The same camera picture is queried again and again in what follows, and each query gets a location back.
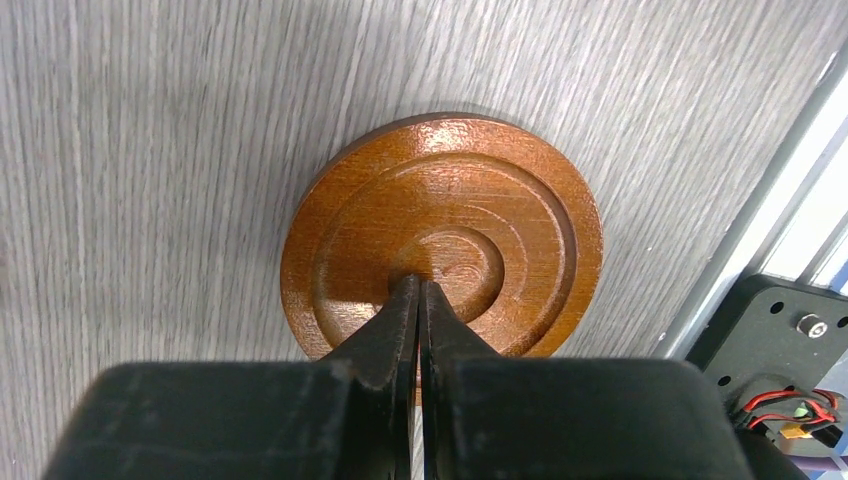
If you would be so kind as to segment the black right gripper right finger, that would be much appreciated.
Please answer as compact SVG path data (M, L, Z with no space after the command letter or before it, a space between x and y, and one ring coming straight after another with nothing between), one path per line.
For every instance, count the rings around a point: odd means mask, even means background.
M460 321L442 288L419 303L424 473L427 479L496 479L503 446L504 359Z

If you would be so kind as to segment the glossy brown grooved wooden coaster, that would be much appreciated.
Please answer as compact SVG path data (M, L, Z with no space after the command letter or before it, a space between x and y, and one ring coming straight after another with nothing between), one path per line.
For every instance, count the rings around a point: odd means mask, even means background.
M549 356L586 313L602 257L593 194L559 150L490 117L417 115L352 142L307 188L281 300L317 359L415 274L497 352Z

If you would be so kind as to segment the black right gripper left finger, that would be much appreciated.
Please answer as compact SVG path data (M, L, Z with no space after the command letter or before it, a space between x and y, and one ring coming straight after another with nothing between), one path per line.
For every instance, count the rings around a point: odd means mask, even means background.
M420 278L402 278L379 312L323 358L344 361L352 378L339 479L411 477L419 298Z

